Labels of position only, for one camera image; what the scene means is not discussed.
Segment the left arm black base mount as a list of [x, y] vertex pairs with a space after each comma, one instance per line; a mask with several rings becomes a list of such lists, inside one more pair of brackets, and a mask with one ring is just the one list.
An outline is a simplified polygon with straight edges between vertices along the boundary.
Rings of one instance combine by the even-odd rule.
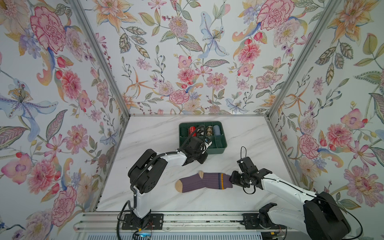
[[140, 219], [135, 214], [125, 214], [122, 230], [162, 230], [164, 214], [148, 213]]

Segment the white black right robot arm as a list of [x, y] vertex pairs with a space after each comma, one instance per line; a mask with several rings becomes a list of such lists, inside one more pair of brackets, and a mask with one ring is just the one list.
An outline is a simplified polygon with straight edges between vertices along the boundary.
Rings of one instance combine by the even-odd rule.
[[241, 170], [232, 173], [232, 184], [267, 191], [294, 206], [290, 210], [268, 203], [255, 217], [246, 214], [246, 225], [262, 229], [285, 226], [307, 234], [312, 240], [341, 240], [351, 232], [350, 224], [330, 194], [315, 194], [290, 184], [267, 169], [258, 169], [249, 157], [241, 158], [237, 164]]

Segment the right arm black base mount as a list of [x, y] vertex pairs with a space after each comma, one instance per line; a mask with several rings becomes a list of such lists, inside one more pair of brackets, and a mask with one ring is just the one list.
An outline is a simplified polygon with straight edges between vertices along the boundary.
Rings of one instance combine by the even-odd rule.
[[267, 214], [259, 213], [245, 213], [242, 214], [243, 221], [242, 225], [245, 226], [246, 230], [280, 230], [284, 229], [283, 225], [276, 225], [272, 223], [271, 219]]

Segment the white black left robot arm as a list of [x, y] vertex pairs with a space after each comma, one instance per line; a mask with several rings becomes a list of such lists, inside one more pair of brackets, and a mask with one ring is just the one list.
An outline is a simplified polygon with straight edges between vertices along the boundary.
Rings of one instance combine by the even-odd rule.
[[152, 149], [146, 150], [128, 172], [130, 189], [133, 192], [133, 205], [129, 209], [139, 218], [144, 219], [150, 212], [150, 197], [147, 194], [157, 185], [167, 167], [185, 166], [194, 161], [203, 164], [207, 150], [212, 145], [209, 138], [187, 138], [182, 146], [173, 152], [157, 153]]

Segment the purple sock with beige toe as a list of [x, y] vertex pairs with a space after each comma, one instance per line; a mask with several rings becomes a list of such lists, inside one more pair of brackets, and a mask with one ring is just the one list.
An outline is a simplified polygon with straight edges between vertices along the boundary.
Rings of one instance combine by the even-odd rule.
[[197, 174], [179, 179], [175, 184], [175, 189], [179, 193], [188, 193], [199, 189], [226, 190], [233, 188], [230, 177], [224, 173], [204, 173], [199, 171]]

